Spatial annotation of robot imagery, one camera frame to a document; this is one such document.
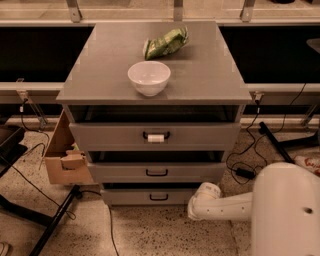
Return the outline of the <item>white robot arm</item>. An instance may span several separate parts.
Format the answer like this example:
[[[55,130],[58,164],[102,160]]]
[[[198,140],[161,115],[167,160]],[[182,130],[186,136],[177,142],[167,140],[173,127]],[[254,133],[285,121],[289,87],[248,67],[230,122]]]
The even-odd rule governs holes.
[[[252,256],[320,256],[320,179],[295,164],[260,171],[251,192],[222,197],[200,185],[188,203],[193,220],[249,220]]]

